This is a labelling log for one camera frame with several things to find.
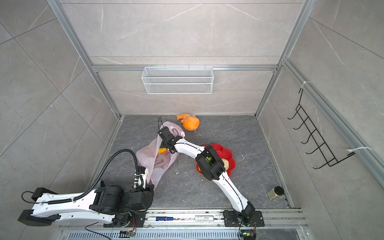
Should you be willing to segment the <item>red flower-shaped plate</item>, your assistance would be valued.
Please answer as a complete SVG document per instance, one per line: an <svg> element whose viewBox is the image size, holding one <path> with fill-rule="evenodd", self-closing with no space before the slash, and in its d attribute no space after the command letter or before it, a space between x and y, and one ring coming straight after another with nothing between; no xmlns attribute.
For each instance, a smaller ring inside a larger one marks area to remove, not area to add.
<svg viewBox="0 0 384 240"><path fill-rule="evenodd" d="M223 147L220 144L212 144L211 146L213 147L213 149L216 151L216 153L221 159L227 159L229 161L230 168L228 171L226 171L226 173L230 177L232 174L232 170L234 170L236 167L236 161L233 158L232 151Z"/></svg>

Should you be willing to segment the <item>pink plastic bag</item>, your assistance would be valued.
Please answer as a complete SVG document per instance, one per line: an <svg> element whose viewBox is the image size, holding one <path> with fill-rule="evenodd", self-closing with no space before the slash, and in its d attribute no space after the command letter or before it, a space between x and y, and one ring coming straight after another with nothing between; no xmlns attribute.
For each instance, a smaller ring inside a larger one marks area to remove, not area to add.
<svg viewBox="0 0 384 240"><path fill-rule="evenodd" d="M158 135L148 146L136 153L139 163L149 170L147 181L151 182L155 189L163 174L179 156L179 153L171 153L169 150L159 153L162 141L162 138Z"/></svg>

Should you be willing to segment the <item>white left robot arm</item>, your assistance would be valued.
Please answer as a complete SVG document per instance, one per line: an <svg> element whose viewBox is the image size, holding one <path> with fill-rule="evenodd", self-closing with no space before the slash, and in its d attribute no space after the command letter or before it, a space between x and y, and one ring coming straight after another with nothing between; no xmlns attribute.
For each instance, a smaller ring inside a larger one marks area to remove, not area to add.
<svg viewBox="0 0 384 240"><path fill-rule="evenodd" d="M33 207L24 210L18 221L26 226L46 227L55 221L91 221L104 227L141 227L154 198L154 186L147 183L148 169L141 167L130 191L111 185L91 190L75 200L76 194L58 195L38 188Z"/></svg>

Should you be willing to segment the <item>yellow fake banana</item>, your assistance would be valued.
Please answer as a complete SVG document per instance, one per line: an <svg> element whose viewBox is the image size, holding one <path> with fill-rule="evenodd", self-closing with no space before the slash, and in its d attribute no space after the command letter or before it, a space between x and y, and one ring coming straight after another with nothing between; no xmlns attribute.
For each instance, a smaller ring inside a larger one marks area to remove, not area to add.
<svg viewBox="0 0 384 240"><path fill-rule="evenodd" d="M158 150L158 154L163 154L165 151L167 151L168 149L167 148L160 148Z"/></svg>

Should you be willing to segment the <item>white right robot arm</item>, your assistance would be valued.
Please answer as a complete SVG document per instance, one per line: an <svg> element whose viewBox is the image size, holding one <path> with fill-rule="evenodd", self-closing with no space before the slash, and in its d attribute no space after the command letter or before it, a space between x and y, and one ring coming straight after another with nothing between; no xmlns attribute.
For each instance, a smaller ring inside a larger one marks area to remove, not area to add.
<svg viewBox="0 0 384 240"><path fill-rule="evenodd" d="M192 144L178 134L173 134L167 127L158 131L164 147L171 153L185 154L196 160L201 173L214 182L229 199L233 210L224 210L226 227L264 227L264 217L253 204L245 198L231 181L224 162L213 146L206 147Z"/></svg>

